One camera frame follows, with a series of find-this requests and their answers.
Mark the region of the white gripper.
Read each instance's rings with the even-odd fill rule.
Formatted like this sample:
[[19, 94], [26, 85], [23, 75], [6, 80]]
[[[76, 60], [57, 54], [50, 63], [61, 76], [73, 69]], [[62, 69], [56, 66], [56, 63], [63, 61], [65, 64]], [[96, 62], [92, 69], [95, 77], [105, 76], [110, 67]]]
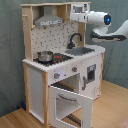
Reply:
[[78, 21], [78, 22], [86, 22], [87, 21], [87, 14], [86, 13], [71, 13], [70, 14], [71, 21]]

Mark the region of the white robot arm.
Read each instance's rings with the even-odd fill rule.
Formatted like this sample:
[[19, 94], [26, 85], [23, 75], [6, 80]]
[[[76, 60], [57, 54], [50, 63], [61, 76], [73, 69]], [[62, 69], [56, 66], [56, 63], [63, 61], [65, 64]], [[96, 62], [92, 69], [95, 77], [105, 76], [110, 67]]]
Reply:
[[118, 30], [109, 33], [108, 29], [111, 25], [111, 15], [105, 12], [71, 12], [70, 20], [93, 24], [94, 28], [90, 33], [90, 37], [94, 42], [123, 41], [128, 39], [128, 20], [126, 20]]

